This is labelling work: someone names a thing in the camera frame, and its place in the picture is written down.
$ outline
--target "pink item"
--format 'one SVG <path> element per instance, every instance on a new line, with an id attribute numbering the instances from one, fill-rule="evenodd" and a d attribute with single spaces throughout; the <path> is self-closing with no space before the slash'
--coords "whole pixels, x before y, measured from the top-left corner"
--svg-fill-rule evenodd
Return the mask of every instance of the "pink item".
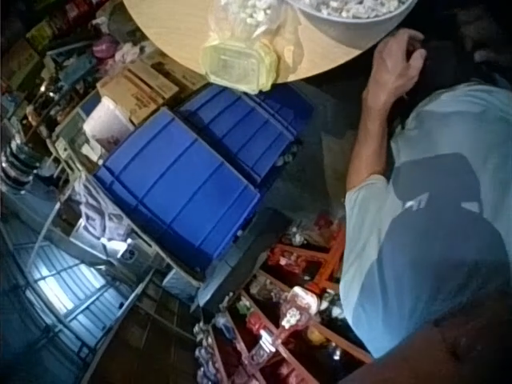
<path id="1" fill-rule="evenodd" d="M 93 54 L 100 59 L 112 58 L 118 50 L 118 45 L 118 41 L 108 34 L 93 44 Z"/>

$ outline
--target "yellow container lid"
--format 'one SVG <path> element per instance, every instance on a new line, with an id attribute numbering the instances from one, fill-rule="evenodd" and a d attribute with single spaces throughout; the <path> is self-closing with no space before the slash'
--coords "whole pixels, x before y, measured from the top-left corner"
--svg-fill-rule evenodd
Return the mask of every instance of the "yellow container lid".
<path id="1" fill-rule="evenodd" d="M 263 41 L 252 46 L 224 41 L 206 44 L 201 51 L 201 65 L 211 82 L 256 94 L 269 90 L 278 69 L 278 58 Z"/>

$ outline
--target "cardboard box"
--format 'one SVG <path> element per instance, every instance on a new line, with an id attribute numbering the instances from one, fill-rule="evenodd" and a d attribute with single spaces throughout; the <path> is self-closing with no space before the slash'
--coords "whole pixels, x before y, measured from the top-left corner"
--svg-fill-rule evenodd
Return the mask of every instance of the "cardboard box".
<path id="1" fill-rule="evenodd" d="M 205 76 L 182 66 L 160 50 L 149 52 L 142 57 L 142 60 L 161 76 L 176 84 L 180 89 L 181 98 L 187 98 L 208 83 Z"/>
<path id="2" fill-rule="evenodd" d="M 26 39 L 38 52 L 44 52 L 46 46 L 53 38 L 54 30 L 48 18 L 45 18 L 26 34 Z"/>
<path id="3" fill-rule="evenodd" d="M 139 126 L 179 89 L 172 82 L 137 61 L 121 73 L 97 84 L 101 96 L 113 100 L 134 125 Z"/>

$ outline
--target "floor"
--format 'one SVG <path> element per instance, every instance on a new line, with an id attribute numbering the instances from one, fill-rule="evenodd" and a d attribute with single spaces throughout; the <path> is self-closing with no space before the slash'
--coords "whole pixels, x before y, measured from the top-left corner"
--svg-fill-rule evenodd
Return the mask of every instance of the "floor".
<path id="1" fill-rule="evenodd" d="M 306 82 L 296 87 L 315 112 L 301 134 L 303 146 L 265 197 L 265 204 L 295 220 L 311 222 L 319 212 L 344 215 L 345 179 L 358 126 L 366 78 L 338 82 L 339 98 Z"/>

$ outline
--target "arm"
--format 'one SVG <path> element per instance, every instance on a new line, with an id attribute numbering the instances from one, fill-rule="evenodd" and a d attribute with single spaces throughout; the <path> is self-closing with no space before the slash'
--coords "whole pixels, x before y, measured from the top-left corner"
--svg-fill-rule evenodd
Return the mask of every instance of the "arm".
<path id="1" fill-rule="evenodd" d="M 372 174 L 384 174 L 388 110 L 368 106 L 363 96 L 358 136 L 350 157 L 346 190 L 361 185 Z"/>
<path id="2" fill-rule="evenodd" d="M 386 166 L 387 116 L 394 102 L 418 80 L 425 61 L 419 49 L 423 35 L 400 30 L 375 50 L 373 69 L 362 96 L 362 115 L 350 158 L 346 190 L 360 186 L 369 176 L 382 175 Z M 413 51 L 407 60 L 407 51 Z"/>

